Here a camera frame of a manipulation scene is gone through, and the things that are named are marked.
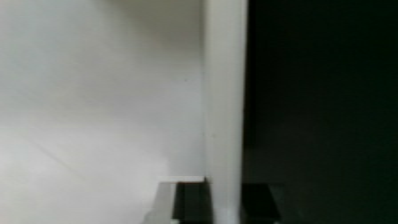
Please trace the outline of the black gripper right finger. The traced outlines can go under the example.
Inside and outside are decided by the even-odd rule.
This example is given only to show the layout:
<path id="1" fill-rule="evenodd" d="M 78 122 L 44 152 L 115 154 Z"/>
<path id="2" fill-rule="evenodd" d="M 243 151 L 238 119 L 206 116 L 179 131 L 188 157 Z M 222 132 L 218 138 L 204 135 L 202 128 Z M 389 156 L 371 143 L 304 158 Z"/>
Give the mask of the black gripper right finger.
<path id="1" fill-rule="evenodd" d="M 241 185 L 243 224 L 281 224 L 281 212 L 266 184 Z"/>

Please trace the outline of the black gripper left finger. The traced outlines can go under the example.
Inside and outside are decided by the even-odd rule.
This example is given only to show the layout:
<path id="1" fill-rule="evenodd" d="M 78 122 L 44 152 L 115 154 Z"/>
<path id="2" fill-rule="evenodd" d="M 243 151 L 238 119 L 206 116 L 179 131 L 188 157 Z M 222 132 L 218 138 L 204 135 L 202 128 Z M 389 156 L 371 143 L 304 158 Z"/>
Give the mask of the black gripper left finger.
<path id="1" fill-rule="evenodd" d="M 154 224 L 213 224 L 211 193 L 204 177 L 170 177 L 160 181 Z"/>

